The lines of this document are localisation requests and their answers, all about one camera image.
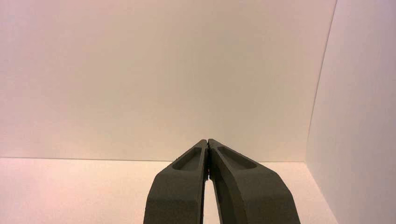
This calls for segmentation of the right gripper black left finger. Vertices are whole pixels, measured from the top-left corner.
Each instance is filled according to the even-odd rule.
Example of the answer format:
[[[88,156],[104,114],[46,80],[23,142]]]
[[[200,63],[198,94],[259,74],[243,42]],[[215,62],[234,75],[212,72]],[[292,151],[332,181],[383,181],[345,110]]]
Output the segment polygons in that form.
[[[207,161],[207,140],[200,140],[159,172],[147,197],[143,222],[203,223]]]

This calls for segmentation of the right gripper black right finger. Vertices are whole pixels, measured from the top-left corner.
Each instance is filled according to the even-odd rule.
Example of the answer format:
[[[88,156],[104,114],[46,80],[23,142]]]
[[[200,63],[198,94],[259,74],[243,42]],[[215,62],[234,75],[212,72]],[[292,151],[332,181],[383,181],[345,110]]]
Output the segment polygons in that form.
[[[277,172],[215,139],[208,148],[220,223],[300,223],[292,193]]]

